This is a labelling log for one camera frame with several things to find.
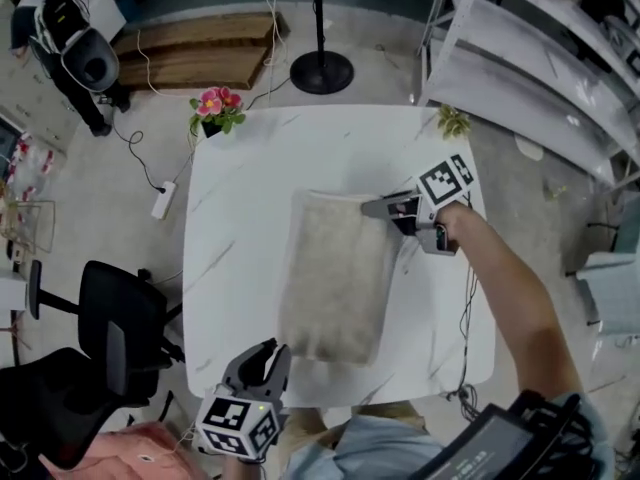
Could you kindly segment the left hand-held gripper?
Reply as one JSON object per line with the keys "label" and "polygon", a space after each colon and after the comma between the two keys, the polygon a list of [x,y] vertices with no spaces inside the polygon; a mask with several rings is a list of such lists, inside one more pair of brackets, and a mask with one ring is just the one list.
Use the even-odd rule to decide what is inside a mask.
{"label": "left hand-held gripper", "polygon": [[292,354],[275,338],[245,350],[228,364],[223,383],[208,394],[196,430],[213,451],[245,462],[265,458],[281,432]]}

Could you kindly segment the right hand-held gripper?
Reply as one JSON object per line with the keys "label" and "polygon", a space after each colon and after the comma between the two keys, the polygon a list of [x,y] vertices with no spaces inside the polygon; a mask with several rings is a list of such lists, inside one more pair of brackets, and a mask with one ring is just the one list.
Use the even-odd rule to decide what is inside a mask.
{"label": "right hand-held gripper", "polygon": [[394,224],[403,235],[415,234],[425,253],[454,256],[457,246],[436,217],[440,209],[469,196],[474,181],[464,158],[455,153],[421,174],[416,181],[417,190],[364,202],[361,212]]}

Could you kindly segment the beige towel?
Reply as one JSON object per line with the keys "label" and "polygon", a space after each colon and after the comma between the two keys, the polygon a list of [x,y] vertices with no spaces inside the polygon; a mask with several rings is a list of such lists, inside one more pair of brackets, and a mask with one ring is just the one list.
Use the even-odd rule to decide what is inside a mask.
{"label": "beige towel", "polygon": [[277,338],[295,357],[356,366],[376,359],[402,236],[365,216],[365,200],[292,196]]}

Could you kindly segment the person's right forearm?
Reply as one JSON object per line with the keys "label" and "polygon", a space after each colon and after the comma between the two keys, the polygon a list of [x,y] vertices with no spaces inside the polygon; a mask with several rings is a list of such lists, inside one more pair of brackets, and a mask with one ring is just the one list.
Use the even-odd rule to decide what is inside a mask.
{"label": "person's right forearm", "polygon": [[476,211],[454,202],[437,214],[475,271],[513,358],[519,388],[548,399],[583,386],[550,295],[534,271]]}

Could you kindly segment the person's left forearm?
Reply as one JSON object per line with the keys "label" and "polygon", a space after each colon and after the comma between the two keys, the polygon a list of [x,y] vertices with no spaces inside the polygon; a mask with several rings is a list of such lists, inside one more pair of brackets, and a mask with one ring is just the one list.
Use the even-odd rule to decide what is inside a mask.
{"label": "person's left forearm", "polygon": [[264,462],[246,463],[236,457],[224,459],[221,480],[279,480],[280,468],[273,457]]}

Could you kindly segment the small green potted plant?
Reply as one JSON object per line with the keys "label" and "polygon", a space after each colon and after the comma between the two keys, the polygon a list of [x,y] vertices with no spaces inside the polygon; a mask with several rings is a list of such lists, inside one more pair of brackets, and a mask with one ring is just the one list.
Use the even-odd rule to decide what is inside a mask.
{"label": "small green potted plant", "polygon": [[456,108],[442,104],[438,110],[437,129],[441,131],[445,140],[467,137],[471,124],[467,114]]}

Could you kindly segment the pink cloth bag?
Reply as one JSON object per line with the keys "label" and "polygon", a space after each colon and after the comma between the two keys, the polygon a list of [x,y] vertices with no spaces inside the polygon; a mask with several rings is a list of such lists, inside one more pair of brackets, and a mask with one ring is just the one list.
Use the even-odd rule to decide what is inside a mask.
{"label": "pink cloth bag", "polygon": [[210,480],[160,422],[98,434],[70,470],[39,460],[55,480]]}

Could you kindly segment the black office chair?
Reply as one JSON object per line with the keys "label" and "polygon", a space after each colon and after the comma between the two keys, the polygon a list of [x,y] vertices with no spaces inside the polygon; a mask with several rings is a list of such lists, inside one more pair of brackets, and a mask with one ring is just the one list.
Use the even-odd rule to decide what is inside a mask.
{"label": "black office chair", "polygon": [[38,457],[63,470],[77,466],[117,410],[148,406],[160,371],[185,359],[164,335],[182,308],[168,307],[148,271],[91,260],[75,303],[42,289],[41,274],[33,261],[31,316],[42,306],[76,316],[79,346],[0,369],[0,468],[13,474]]}

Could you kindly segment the white metal shelving unit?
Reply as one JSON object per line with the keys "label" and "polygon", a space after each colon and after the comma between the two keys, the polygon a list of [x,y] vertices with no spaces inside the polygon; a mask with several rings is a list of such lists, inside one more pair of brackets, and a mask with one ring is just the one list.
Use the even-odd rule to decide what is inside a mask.
{"label": "white metal shelving unit", "polygon": [[412,101],[508,129],[614,189],[640,182],[640,40],[572,0],[433,0]]}

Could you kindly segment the white power strip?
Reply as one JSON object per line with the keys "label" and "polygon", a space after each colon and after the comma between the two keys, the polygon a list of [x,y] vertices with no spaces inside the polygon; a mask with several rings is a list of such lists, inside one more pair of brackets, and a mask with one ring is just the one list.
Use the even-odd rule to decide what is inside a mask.
{"label": "white power strip", "polygon": [[164,220],[173,201],[177,185],[175,182],[163,183],[151,211],[151,216],[156,220]]}

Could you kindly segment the pink flower potted plant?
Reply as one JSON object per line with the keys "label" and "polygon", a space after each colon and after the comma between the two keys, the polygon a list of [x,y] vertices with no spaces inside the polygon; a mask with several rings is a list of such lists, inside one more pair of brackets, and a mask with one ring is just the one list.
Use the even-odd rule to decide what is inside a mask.
{"label": "pink flower potted plant", "polygon": [[194,114],[189,120],[189,133],[196,137],[200,132],[211,137],[220,132],[229,134],[234,126],[246,120],[242,98],[228,87],[211,87],[198,98],[189,100]]}

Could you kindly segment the light blue covered table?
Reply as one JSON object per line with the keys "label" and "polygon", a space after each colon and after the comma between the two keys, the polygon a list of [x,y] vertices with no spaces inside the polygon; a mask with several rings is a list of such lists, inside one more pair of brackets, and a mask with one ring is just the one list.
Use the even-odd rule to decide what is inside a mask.
{"label": "light blue covered table", "polygon": [[614,232],[609,249],[591,253],[565,275],[587,284],[596,312],[590,326],[603,335],[640,336],[640,193],[626,192],[621,201],[617,224],[586,224]]}

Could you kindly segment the wooden step platform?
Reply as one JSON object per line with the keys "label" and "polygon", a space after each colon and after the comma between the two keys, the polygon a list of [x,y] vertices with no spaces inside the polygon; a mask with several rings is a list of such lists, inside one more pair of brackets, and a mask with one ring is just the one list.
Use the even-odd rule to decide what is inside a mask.
{"label": "wooden step platform", "polygon": [[119,38],[120,83],[134,91],[253,87],[277,34],[280,13],[235,13],[142,28]]}

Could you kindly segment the black chest-worn tablet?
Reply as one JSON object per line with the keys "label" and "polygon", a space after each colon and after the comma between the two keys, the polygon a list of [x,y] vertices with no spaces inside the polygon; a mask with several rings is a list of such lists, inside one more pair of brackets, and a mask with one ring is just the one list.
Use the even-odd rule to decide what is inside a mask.
{"label": "black chest-worn tablet", "polygon": [[488,405],[407,480],[598,480],[593,427],[581,396],[558,405],[526,390],[508,409]]}

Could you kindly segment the pile of clear water bottles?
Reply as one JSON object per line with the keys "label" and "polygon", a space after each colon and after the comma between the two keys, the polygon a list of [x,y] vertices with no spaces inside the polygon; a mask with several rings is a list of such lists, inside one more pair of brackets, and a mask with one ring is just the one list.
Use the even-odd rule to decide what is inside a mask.
{"label": "pile of clear water bottles", "polygon": [[56,153],[25,132],[17,140],[9,161],[7,187],[12,199],[27,202],[41,195],[54,169]]}

